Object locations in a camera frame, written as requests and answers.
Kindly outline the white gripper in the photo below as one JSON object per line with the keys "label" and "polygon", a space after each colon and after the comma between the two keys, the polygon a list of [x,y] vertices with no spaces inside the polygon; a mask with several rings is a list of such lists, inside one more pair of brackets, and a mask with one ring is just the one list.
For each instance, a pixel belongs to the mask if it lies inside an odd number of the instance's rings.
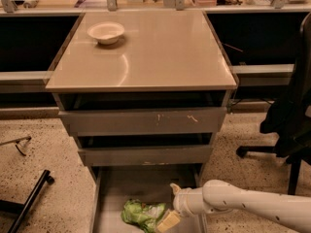
{"label": "white gripper", "polygon": [[201,188],[180,188],[177,184],[170,185],[174,194],[173,208],[167,210],[162,219],[157,223],[155,232],[165,233],[176,226],[181,217],[191,217],[204,213],[204,201]]}

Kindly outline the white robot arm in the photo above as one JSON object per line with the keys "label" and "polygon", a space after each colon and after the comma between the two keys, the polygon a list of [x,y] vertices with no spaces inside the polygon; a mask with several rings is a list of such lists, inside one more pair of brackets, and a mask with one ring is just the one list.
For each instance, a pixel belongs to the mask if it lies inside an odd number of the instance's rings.
{"label": "white robot arm", "polygon": [[299,233],[311,233],[311,198],[280,193],[247,190],[220,180],[211,180],[199,188],[171,185],[173,209],[167,210],[155,231],[165,233],[183,217],[244,210]]}

